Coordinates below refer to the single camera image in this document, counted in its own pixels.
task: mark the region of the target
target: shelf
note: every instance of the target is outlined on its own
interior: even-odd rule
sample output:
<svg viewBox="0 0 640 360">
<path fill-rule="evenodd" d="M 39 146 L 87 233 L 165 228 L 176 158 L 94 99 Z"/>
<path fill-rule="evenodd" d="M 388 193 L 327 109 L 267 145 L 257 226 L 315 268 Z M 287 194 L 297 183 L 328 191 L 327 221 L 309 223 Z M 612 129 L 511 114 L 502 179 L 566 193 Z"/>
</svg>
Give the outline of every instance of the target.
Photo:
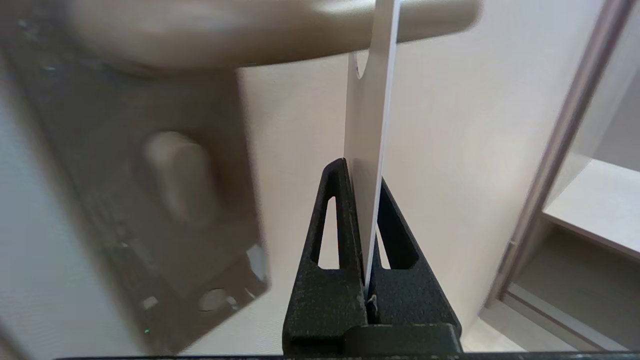
<svg viewBox="0 0 640 360">
<path fill-rule="evenodd" d="M 591 160 L 543 212 L 563 227 L 640 259 L 640 172 Z"/>
<path fill-rule="evenodd" d="M 640 350 L 640 263 L 574 232 L 551 231 L 509 287 L 512 300 L 578 350 Z"/>
</svg>

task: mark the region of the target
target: floor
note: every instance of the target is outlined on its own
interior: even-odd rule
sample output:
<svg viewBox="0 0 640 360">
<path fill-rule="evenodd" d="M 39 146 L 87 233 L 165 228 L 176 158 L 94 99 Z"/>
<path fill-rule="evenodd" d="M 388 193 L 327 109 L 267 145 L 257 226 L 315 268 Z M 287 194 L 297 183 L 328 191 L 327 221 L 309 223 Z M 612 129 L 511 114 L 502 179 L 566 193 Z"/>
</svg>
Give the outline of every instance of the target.
<svg viewBox="0 0 640 360">
<path fill-rule="evenodd" d="M 479 319 L 498 333 L 507 334 L 511 341 L 526 351 L 576 351 L 575 347 L 502 302 L 484 308 Z"/>
<path fill-rule="evenodd" d="M 465 352 L 526 351 L 480 318 L 463 335 L 462 348 Z"/>
</svg>

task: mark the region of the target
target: lever handle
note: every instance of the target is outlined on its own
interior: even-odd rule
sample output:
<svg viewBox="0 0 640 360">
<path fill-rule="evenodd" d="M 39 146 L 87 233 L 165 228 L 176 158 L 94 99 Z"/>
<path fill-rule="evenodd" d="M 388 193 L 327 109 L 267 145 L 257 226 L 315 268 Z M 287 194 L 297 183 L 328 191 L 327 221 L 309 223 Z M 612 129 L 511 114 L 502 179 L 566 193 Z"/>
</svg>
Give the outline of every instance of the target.
<svg viewBox="0 0 640 360">
<path fill-rule="evenodd" d="M 71 28 L 148 70 L 268 65 L 367 49 L 375 0 L 70 0 Z M 398 42 L 461 31 L 480 0 L 403 0 Z"/>
</svg>

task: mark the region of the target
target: white wall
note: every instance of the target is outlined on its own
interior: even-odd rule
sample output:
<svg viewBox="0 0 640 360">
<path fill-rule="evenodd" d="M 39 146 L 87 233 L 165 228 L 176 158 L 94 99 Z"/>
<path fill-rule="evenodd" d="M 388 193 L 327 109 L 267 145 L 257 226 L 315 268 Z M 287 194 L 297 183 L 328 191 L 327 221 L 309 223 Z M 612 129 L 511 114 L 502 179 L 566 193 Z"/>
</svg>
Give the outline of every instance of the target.
<svg viewBox="0 0 640 360">
<path fill-rule="evenodd" d="M 640 171 L 640 71 L 636 71 L 627 93 L 593 157 Z"/>
<path fill-rule="evenodd" d="M 601 4 L 488 0 L 468 33 L 399 47 L 384 174 L 464 327 L 489 291 Z M 272 289 L 194 344 L 191 354 L 279 353 L 319 177 L 342 156 L 345 56 L 241 74 Z M 4 184 L 0 192 L 22 187 Z M 29 206 L 39 201 L 27 192 L 20 199 Z M 11 204 L 0 206 L 5 222 L 16 220 Z M 60 223 L 52 208 L 40 211 L 44 221 Z M 22 231 L 12 236 L 33 236 Z M 67 240 L 50 235 L 47 241 Z M 96 276 L 72 250 L 64 255 L 77 264 L 66 276 Z M 52 262 L 62 256 L 47 254 Z M 95 323 L 105 314 L 76 321 Z M 123 326 L 101 324 L 101 334 Z M 25 348 L 37 347 L 31 339 L 23 338 Z M 92 343 L 95 355 L 112 340 Z M 130 344 L 123 341 L 118 352 L 134 352 Z M 53 355 L 78 353 L 79 346 L 64 342 Z"/>
</svg>

